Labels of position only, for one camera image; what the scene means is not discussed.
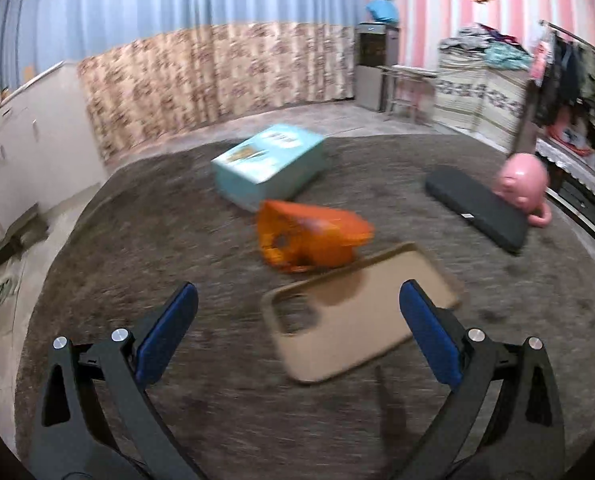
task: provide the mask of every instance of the blue plastic bag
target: blue plastic bag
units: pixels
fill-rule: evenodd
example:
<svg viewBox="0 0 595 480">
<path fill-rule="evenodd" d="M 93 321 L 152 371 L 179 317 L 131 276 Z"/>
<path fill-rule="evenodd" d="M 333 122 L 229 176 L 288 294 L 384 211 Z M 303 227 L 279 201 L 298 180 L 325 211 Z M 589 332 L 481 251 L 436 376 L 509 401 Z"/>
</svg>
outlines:
<svg viewBox="0 0 595 480">
<path fill-rule="evenodd" d="M 400 21 L 397 7 L 391 0 L 372 0 L 367 5 L 367 11 L 376 22 L 395 24 Z"/>
</svg>

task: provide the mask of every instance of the pink and white striped wall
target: pink and white striped wall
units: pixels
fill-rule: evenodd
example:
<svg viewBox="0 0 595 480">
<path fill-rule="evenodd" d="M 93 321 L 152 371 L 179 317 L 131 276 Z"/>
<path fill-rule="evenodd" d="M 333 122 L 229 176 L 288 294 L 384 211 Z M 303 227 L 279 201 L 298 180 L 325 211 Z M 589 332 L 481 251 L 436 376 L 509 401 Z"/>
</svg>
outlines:
<svg viewBox="0 0 595 480">
<path fill-rule="evenodd" d="M 595 45 L 595 0 L 395 0 L 400 13 L 400 63 L 435 68 L 437 43 L 458 27 L 480 22 L 519 38 L 528 47 L 539 20 Z"/>
</svg>

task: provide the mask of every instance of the pink toy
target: pink toy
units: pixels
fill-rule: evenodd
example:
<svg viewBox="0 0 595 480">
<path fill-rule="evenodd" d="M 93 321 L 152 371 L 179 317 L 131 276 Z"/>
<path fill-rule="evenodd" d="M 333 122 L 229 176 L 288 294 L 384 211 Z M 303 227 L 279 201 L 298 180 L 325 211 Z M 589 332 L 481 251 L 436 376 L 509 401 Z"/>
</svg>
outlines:
<svg viewBox="0 0 595 480">
<path fill-rule="evenodd" d="M 501 168 L 493 191 L 529 215 L 529 224 L 546 227 L 553 217 L 545 198 L 547 187 L 548 173 L 542 162 L 530 153 L 516 153 Z"/>
</svg>

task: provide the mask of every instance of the metal pin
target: metal pin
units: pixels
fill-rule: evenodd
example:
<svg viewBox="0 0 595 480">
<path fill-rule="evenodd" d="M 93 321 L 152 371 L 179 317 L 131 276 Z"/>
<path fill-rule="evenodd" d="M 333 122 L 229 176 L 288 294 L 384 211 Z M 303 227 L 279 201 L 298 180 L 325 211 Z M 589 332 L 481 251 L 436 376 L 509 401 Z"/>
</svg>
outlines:
<svg viewBox="0 0 595 480">
<path fill-rule="evenodd" d="M 471 341 L 480 343 L 480 342 L 484 341 L 484 339 L 486 338 L 486 334 L 484 332 L 482 332 L 482 330 L 480 330 L 479 328 L 472 328 L 471 330 L 468 331 L 468 338 Z"/>
<path fill-rule="evenodd" d="M 55 338 L 55 341 L 53 341 L 53 348 L 55 350 L 61 350 L 67 344 L 68 344 L 68 339 L 65 338 L 63 335 L 61 335 L 61 336 Z"/>
<path fill-rule="evenodd" d="M 114 330 L 113 333 L 110 335 L 110 338 L 113 339 L 113 341 L 123 341 L 128 337 L 128 330 L 126 330 L 125 328 L 118 328 L 117 330 Z"/>
<path fill-rule="evenodd" d="M 529 338 L 529 346 L 533 350 L 541 350 L 544 347 L 542 340 L 538 337 Z"/>
</svg>

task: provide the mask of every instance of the teal cardboard box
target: teal cardboard box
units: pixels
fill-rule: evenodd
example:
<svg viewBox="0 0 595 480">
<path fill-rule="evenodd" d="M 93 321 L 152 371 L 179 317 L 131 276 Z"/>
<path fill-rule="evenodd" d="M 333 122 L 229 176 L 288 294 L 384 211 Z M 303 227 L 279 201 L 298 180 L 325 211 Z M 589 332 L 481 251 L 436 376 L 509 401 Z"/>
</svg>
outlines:
<svg viewBox="0 0 595 480">
<path fill-rule="evenodd" d="M 275 124 L 213 159 L 215 185 L 255 212 L 263 200 L 288 200 L 325 166 L 324 137 Z"/>
</svg>

